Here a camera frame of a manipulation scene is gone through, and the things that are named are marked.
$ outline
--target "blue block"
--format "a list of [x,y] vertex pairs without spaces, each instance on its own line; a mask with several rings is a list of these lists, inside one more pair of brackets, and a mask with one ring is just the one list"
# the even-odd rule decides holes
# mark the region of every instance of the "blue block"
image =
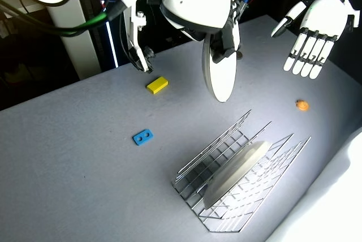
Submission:
[[137,135],[135,135],[133,137],[133,140],[135,141],[135,143],[140,146],[143,143],[149,141],[151,138],[153,137],[153,134],[151,133],[150,130],[146,129],[140,133],[138,133]]

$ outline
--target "table surface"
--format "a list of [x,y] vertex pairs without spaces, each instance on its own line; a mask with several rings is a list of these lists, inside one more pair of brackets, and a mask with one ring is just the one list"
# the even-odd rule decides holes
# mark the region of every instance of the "table surface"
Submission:
[[[240,26],[226,103],[208,92],[202,43],[191,42],[159,53],[151,75],[129,64],[0,112],[0,241],[265,241],[362,117],[362,87],[332,63],[316,80],[283,71],[296,37],[270,38],[275,24]],[[145,86],[161,75],[169,86],[154,96]],[[171,181],[249,109],[246,135],[273,121],[259,140],[312,139],[243,232],[212,234]],[[136,146],[146,128],[154,138]]]

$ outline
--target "white light strip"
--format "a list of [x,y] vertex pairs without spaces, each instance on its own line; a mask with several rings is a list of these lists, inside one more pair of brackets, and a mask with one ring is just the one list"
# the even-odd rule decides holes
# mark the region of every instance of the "white light strip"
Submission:
[[106,26],[107,26],[107,32],[108,32],[108,37],[109,37],[109,42],[111,43],[111,48],[112,48],[112,54],[113,54],[113,59],[114,59],[114,64],[115,67],[118,68],[118,60],[117,60],[117,56],[115,55],[115,50],[114,50],[114,44],[113,44],[113,38],[112,38],[112,33],[111,33],[111,28],[109,26],[109,22],[106,22]]

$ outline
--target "white robotic hand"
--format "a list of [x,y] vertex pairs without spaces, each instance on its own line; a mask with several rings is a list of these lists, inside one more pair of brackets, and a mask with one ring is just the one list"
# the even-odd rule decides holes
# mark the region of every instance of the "white robotic hand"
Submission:
[[302,0],[274,28],[271,36],[279,36],[308,6],[300,26],[300,34],[285,62],[284,70],[311,79],[317,78],[334,43],[346,27],[348,16],[354,28],[359,25],[360,11],[349,0]]

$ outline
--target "orange ball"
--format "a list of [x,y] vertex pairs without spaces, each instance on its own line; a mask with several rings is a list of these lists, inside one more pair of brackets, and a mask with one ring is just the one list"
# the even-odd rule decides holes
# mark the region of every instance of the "orange ball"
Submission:
[[306,101],[303,100],[297,100],[295,103],[296,107],[298,107],[301,111],[308,111],[309,110],[309,104]]

